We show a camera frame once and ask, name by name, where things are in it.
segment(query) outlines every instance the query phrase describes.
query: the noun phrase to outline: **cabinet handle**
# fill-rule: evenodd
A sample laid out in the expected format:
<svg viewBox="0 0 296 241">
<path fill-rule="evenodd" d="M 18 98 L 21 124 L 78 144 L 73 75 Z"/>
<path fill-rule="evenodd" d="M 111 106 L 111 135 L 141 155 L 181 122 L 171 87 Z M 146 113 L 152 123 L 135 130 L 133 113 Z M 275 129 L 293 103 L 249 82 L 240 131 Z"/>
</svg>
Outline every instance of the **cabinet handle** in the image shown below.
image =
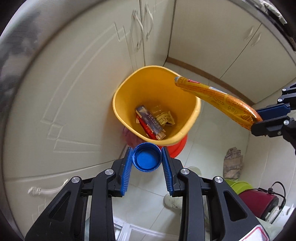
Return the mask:
<svg viewBox="0 0 296 241">
<path fill-rule="evenodd" d="M 246 37 L 246 38 L 244 39 L 244 41 L 246 41 L 248 38 L 250 38 L 250 37 L 252 36 L 253 30 L 254 30 L 254 26 L 252 26 L 251 31 L 250 31 L 248 37 Z"/>
<path fill-rule="evenodd" d="M 28 194 L 31 196 L 35 196 L 35 195 L 45 195 L 45 196 L 51 196 L 53 194 L 58 194 L 59 191 L 61 191 L 61 189 L 66 185 L 66 183 L 69 180 L 67 179 L 66 181 L 64 181 L 64 184 L 61 185 L 60 187 L 57 188 L 52 188 L 52 189 L 42 189 L 42 188 L 38 188 L 38 187 L 30 187 L 28 190 Z"/>
<path fill-rule="evenodd" d="M 149 31 L 149 33 L 147 34 L 147 40 L 148 40 L 149 37 L 150 37 L 150 33 L 151 33 L 151 30 L 152 30 L 152 27 L 153 27 L 153 16 L 152 16 L 152 13 L 151 13 L 150 10 L 149 10 L 149 5 L 148 5 L 148 3 L 146 3 L 146 5 L 145 5 L 145 10 L 146 10 L 146 12 L 149 14 L 149 16 L 150 16 L 150 18 L 151 18 L 151 27 L 150 27 L 150 31 Z"/>
<path fill-rule="evenodd" d="M 135 9 L 133 10 L 133 18 L 134 18 L 135 20 L 137 20 L 138 24 L 139 24 L 140 27 L 141 27 L 141 40 L 140 40 L 140 42 L 137 43 L 137 49 L 139 50 L 139 49 L 141 48 L 141 43 L 142 43 L 142 41 L 143 41 L 144 28 L 143 28 L 143 25 L 142 25 L 142 23 L 141 23 L 139 17 L 138 17 L 138 11 L 135 10 Z"/>
<path fill-rule="evenodd" d="M 253 47 L 255 44 L 257 44 L 257 43 L 259 42 L 260 38 L 261 38 L 261 33 L 259 34 L 259 36 L 258 36 L 256 42 L 252 44 L 252 47 Z"/>
</svg>

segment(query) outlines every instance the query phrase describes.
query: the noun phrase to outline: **white cabinet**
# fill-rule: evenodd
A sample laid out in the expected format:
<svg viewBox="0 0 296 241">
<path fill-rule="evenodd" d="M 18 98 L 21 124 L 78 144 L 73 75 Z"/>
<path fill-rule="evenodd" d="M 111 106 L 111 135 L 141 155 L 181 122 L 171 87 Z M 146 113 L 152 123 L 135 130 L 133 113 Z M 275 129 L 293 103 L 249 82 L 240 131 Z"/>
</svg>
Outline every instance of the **white cabinet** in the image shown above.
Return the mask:
<svg viewBox="0 0 296 241">
<path fill-rule="evenodd" d="M 228 0 L 177 0 L 169 56 L 220 78 L 259 26 Z"/>
<path fill-rule="evenodd" d="M 140 0 L 145 65 L 163 66 L 168 55 L 175 0 Z"/>
<path fill-rule="evenodd" d="M 5 180 L 87 168 L 119 158 L 123 126 L 113 94 L 144 66 L 139 0 L 108 0 L 72 21 L 24 77 L 6 129 Z"/>
<path fill-rule="evenodd" d="M 296 66 L 277 38 L 261 25 L 221 80 L 254 103 L 296 77 Z"/>
</svg>

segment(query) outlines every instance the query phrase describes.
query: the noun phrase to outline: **orange plastic wrapper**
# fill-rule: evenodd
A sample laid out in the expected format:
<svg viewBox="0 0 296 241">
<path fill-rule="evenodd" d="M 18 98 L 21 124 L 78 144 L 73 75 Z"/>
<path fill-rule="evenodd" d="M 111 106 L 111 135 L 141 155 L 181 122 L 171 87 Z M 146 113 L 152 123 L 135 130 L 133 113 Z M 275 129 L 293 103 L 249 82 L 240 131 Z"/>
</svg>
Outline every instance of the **orange plastic wrapper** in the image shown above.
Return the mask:
<svg viewBox="0 0 296 241">
<path fill-rule="evenodd" d="M 247 130 L 251 130 L 255 122 L 262 121 L 252 107 L 216 88 L 182 76 L 175 78 L 175 85 L 210 103 Z"/>
</svg>

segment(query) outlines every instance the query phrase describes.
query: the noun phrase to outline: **blue bottle cap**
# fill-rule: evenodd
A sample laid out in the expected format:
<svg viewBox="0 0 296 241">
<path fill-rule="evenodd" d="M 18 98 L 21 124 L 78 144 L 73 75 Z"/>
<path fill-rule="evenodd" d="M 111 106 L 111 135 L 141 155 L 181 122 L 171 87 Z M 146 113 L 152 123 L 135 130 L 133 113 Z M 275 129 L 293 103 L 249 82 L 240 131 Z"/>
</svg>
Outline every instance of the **blue bottle cap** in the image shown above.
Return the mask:
<svg viewBox="0 0 296 241">
<path fill-rule="evenodd" d="M 161 151 L 157 145 L 141 143 L 133 151 L 133 164 L 142 172 L 152 172 L 161 164 Z"/>
</svg>

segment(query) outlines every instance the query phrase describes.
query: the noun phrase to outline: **brown baseboard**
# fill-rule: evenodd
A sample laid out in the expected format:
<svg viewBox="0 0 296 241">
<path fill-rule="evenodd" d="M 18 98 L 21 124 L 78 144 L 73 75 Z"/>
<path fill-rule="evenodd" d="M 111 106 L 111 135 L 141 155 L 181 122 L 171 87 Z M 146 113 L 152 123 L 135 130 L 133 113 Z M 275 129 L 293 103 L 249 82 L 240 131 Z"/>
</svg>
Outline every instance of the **brown baseboard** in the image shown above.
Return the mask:
<svg viewBox="0 0 296 241">
<path fill-rule="evenodd" d="M 205 77 L 207 79 L 209 79 L 210 81 L 222 86 L 223 88 L 227 89 L 228 91 L 230 91 L 231 93 L 233 93 L 234 95 L 238 96 L 240 99 L 242 99 L 244 102 L 246 102 L 246 104 L 248 104 L 249 106 L 254 105 L 255 103 L 253 101 L 251 101 L 248 97 L 246 97 L 244 94 L 242 94 L 241 92 L 239 92 L 237 89 L 233 88 L 232 86 L 230 86 L 229 84 L 225 83 L 224 81 L 218 79 L 217 77 L 197 68 L 194 67 L 190 64 L 187 64 L 185 62 L 182 62 L 180 60 L 171 58 L 171 57 L 167 57 L 166 62 L 168 63 L 172 63 L 175 65 L 178 65 L 184 69 L 187 69 L 191 72 L 194 72 L 202 77 Z"/>
</svg>

